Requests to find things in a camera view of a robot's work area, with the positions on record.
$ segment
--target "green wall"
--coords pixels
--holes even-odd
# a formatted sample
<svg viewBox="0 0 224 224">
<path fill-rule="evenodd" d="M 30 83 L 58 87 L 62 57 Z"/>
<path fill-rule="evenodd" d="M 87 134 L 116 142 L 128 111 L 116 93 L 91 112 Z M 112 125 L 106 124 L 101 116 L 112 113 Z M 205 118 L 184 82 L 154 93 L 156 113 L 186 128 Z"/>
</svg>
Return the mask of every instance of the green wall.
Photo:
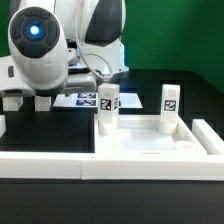
<svg viewBox="0 0 224 224">
<path fill-rule="evenodd" d="M 9 54 L 9 0 L 0 0 L 0 56 Z M 189 70 L 224 93 L 223 0 L 126 0 L 131 69 Z"/>
</svg>

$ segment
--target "blue light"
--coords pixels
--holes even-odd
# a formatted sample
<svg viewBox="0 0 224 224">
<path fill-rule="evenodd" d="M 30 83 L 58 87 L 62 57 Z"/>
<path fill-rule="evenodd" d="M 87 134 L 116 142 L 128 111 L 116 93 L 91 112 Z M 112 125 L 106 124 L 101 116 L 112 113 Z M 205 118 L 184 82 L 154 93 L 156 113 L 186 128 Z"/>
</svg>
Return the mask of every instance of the blue light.
<svg viewBox="0 0 224 224">
<path fill-rule="evenodd" d="M 31 26 L 30 28 L 30 32 L 33 34 L 33 35 L 37 35 L 39 32 L 40 32 L 40 29 L 38 26 Z"/>
</svg>

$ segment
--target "black table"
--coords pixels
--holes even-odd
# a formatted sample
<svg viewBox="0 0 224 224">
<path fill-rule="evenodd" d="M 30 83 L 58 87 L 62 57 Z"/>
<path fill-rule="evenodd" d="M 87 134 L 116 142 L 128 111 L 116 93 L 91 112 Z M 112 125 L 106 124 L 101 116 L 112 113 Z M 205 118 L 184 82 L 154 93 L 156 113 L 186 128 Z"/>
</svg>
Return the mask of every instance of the black table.
<svg viewBox="0 0 224 224">
<path fill-rule="evenodd" d="M 205 119 L 224 139 L 224 94 L 197 74 L 132 70 L 112 82 L 120 84 L 121 92 L 136 92 L 144 106 L 121 109 L 121 114 L 159 114 L 162 85 L 180 85 L 179 115 L 188 127 L 193 119 Z M 0 140 L 1 149 L 94 152 L 96 109 L 52 108 L 36 113 L 33 99 L 24 101 L 19 112 L 2 112 L 8 130 Z M 2 224 L 222 224 L 223 220 L 223 182 L 0 180 Z"/>
</svg>

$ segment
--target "black square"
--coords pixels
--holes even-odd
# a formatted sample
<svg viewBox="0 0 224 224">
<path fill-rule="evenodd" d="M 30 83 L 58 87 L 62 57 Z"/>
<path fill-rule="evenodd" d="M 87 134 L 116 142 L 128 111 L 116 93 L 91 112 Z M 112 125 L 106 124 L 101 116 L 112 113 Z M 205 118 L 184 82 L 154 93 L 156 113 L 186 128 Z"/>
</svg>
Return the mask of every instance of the black square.
<svg viewBox="0 0 224 224">
<path fill-rule="evenodd" d="M 176 100 L 165 100 L 164 111 L 176 111 Z"/>
<path fill-rule="evenodd" d="M 111 111 L 112 110 L 112 101 L 109 99 L 101 99 L 100 109 L 106 110 L 106 111 Z"/>
</svg>

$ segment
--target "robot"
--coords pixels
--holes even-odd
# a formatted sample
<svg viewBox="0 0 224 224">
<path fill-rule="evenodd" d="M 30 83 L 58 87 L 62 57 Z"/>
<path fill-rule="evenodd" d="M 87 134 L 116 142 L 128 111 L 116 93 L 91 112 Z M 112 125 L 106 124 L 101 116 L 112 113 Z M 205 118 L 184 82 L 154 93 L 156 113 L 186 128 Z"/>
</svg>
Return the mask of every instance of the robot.
<svg viewBox="0 0 224 224">
<path fill-rule="evenodd" d="M 128 71 L 124 0 L 11 0 L 9 14 L 3 98 L 92 92 L 97 80 Z"/>
</svg>

